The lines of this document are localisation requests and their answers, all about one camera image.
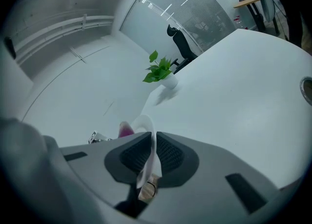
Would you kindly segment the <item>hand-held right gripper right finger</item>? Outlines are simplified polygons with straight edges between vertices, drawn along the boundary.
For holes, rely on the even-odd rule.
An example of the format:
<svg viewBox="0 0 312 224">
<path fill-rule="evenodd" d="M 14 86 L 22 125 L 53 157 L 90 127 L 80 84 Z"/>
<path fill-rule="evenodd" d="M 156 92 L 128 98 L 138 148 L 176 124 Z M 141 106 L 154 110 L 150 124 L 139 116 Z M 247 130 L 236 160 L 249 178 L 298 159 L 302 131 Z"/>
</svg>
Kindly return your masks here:
<svg viewBox="0 0 312 224">
<path fill-rule="evenodd" d="M 149 224 L 266 224 L 294 194 L 224 148 L 158 132 L 162 177 L 139 220 Z"/>
</svg>

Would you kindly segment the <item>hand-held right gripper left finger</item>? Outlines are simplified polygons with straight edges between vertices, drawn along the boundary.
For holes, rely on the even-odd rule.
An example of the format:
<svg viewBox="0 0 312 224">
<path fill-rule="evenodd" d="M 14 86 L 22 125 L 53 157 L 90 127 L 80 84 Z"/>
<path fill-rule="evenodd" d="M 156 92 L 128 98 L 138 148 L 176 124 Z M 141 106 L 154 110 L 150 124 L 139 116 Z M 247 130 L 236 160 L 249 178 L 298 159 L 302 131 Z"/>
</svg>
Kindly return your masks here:
<svg viewBox="0 0 312 224">
<path fill-rule="evenodd" d="M 148 162 L 152 134 L 60 148 L 45 136 L 51 167 L 66 196 L 74 224 L 140 224 L 147 206 L 137 178 Z"/>
</svg>

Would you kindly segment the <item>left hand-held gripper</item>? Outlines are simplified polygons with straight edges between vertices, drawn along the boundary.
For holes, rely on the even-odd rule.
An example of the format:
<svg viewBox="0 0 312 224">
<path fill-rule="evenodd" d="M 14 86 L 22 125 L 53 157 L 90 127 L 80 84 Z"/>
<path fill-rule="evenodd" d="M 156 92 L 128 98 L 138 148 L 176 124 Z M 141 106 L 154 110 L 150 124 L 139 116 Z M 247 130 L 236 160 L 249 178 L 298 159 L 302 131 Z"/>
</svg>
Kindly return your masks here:
<svg viewBox="0 0 312 224">
<path fill-rule="evenodd" d="M 88 140 L 88 144 L 99 143 L 99 142 L 110 141 L 110 140 L 112 139 L 100 134 L 97 131 L 94 131 Z"/>
</svg>

